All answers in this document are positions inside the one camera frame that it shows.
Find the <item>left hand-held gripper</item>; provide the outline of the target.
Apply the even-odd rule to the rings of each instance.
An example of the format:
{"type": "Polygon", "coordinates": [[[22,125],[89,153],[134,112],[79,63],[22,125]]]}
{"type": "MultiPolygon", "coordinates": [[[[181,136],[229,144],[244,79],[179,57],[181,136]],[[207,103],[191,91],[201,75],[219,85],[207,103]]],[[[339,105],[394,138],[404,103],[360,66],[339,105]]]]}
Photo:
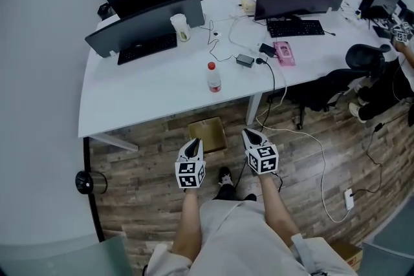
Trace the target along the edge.
{"type": "Polygon", "coordinates": [[[194,138],[180,148],[175,176],[181,189],[200,188],[206,176],[204,144],[200,138],[194,138]]]}

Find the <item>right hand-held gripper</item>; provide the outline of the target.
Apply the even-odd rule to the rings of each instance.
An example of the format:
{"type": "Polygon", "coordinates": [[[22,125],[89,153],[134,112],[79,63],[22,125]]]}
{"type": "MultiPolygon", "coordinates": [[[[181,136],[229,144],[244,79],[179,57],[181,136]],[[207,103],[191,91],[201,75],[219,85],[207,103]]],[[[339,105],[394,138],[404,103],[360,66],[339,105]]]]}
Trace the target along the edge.
{"type": "Polygon", "coordinates": [[[258,175],[278,170],[279,153],[266,135],[255,129],[243,129],[243,144],[248,166],[258,175]]]}

